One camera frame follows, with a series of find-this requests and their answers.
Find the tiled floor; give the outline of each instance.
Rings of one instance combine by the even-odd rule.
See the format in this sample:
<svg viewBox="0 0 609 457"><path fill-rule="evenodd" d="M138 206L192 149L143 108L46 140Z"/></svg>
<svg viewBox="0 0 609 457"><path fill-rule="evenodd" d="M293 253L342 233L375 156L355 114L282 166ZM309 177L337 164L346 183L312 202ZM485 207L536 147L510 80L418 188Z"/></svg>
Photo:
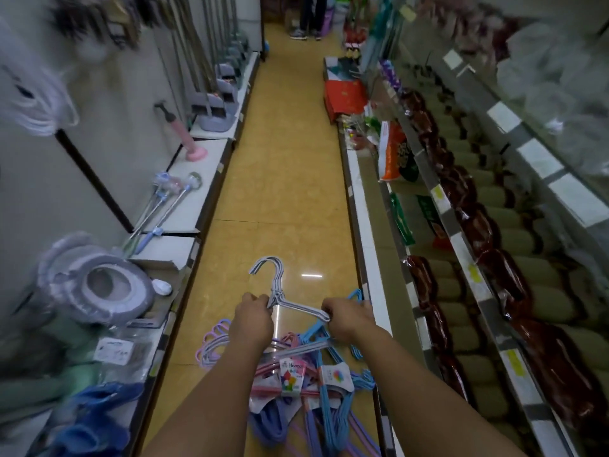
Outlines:
<svg viewBox="0 0 609 457"><path fill-rule="evenodd" d="M322 99L322 60L340 54L338 42L332 37L320 43L292 41L277 24L266 25L265 33L270 56L258 70L146 443L203 377L194 358L203 334L219 319L232 317L243 292L269 293L274 268L269 264L249 276L255 260L280 257L286 295L310 306L357 287L336 128ZM313 323L286 309L278 313L276 308L273 316L279 334ZM346 351L345 358L352 360ZM371 394L358 392L353 410L376 436ZM289 441L306 451L298 435ZM248 436L247 457L283 452L265 449Z"/></svg>

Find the forearm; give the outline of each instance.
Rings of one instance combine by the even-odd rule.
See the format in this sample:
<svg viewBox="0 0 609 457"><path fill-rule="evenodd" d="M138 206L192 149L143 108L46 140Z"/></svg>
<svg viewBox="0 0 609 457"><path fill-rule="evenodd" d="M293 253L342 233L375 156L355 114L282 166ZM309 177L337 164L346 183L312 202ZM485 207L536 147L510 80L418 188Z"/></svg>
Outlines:
<svg viewBox="0 0 609 457"><path fill-rule="evenodd" d="M144 457L242 457L259 353L232 343L146 447Z"/></svg>
<svg viewBox="0 0 609 457"><path fill-rule="evenodd" d="M375 326L359 334L357 346L375 377L395 433L409 454L524 455L385 330Z"/></svg>

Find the right hand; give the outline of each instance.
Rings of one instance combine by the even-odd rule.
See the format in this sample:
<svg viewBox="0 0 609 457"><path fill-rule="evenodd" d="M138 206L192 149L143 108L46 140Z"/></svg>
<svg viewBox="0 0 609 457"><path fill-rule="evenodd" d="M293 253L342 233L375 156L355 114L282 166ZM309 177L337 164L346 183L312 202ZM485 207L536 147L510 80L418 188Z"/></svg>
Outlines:
<svg viewBox="0 0 609 457"><path fill-rule="evenodd" d="M356 345L358 335L376 326L369 301L358 303L346 298L326 298L322 309L330 315L330 333L343 343Z"/></svg>

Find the yellow price sticker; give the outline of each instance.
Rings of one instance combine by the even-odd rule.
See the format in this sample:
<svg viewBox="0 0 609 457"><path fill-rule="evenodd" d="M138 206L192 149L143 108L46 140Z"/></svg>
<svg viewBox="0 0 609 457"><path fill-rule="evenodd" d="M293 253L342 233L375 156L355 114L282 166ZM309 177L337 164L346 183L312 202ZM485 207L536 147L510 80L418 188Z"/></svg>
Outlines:
<svg viewBox="0 0 609 457"><path fill-rule="evenodd" d="M520 362L520 359L518 358L518 355L516 354L516 350L507 350L507 358L510 360L510 364L512 365L512 368L514 369L514 373L517 376L526 376L526 373L524 371L524 366Z"/></svg>
<svg viewBox="0 0 609 457"><path fill-rule="evenodd" d="M404 5L400 8L400 14L408 22L412 22L416 19L415 11L408 5Z"/></svg>
<svg viewBox="0 0 609 457"><path fill-rule="evenodd" d="M471 279L476 283L476 284L481 284L482 283L482 276L480 275L480 270L478 269L478 267L475 264L470 264L467 267L468 271L469 271L469 275L471 276Z"/></svg>
<svg viewBox="0 0 609 457"><path fill-rule="evenodd" d="M439 184L431 190L431 193L434 194L440 200L444 199L444 191L442 190L442 187Z"/></svg>

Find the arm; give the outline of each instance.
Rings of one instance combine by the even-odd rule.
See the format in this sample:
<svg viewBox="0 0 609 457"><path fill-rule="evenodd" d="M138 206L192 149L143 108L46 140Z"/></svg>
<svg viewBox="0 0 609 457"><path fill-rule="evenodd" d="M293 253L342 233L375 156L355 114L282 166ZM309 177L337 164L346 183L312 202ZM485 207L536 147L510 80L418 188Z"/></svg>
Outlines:
<svg viewBox="0 0 609 457"><path fill-rule="evenodd" d="M273 336L268 296L243 295L230 343L146 447L142 457L242 457L256 366Z"/></svg>
<svg viewBox="0 0 609 457"><path fill-rule="evenodd" d="M369 302L326 299L330 332L356 345L375 377L407 454L422 457L524 457L447 384L374 323Z"/></svg>

